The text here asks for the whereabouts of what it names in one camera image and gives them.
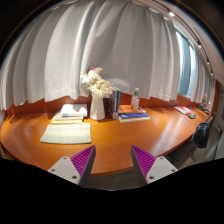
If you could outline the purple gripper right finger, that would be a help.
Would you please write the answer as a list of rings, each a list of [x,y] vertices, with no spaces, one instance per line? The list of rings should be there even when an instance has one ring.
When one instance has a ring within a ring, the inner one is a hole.
[[[135,145],[131,146],[131,158],[140,185],[150,184],[178,171],[164,156],[155,157]]]

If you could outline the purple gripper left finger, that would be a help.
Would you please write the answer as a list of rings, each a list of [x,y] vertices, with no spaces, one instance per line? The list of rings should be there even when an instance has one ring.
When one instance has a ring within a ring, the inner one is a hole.
[[[96,156],[94,145],[78,152],[72,157],[61,157],[49,172],[79,186],[86,186]]]

